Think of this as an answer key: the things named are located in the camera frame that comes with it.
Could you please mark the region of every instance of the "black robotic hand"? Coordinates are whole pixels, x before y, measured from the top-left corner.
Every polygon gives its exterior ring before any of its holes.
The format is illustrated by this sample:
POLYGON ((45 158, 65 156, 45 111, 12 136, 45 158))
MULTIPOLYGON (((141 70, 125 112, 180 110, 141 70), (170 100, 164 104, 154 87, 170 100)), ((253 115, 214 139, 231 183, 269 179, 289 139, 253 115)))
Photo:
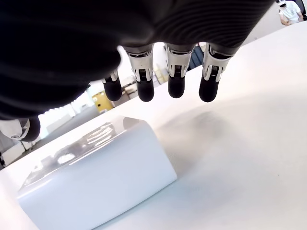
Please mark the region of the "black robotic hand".
POLYGON ((168 90, 178 98, 194 45, 207 42, 200 98, 212 101, 221 73, 272 0, 0 1, 0 120, 64 106, 103 79, 118 100, 117 46, 128 53, 139 97, 150 101, 155 42, 165 42, 168 90))

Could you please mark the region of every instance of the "white table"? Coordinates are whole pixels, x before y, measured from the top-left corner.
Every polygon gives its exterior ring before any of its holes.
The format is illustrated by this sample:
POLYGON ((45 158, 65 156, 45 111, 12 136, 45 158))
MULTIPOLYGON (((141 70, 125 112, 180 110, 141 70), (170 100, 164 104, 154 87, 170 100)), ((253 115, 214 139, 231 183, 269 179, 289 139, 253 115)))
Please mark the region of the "white table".
POLYGON ((178 180, 98 230, 305 230, 307 22, 240 48, 218 96, 198 96, 201 68, 182 98, 167 85, 101 115, 0 171, 1 230, 36 230, 15 199, 34 162, 106 117, 146 120, 178 180))

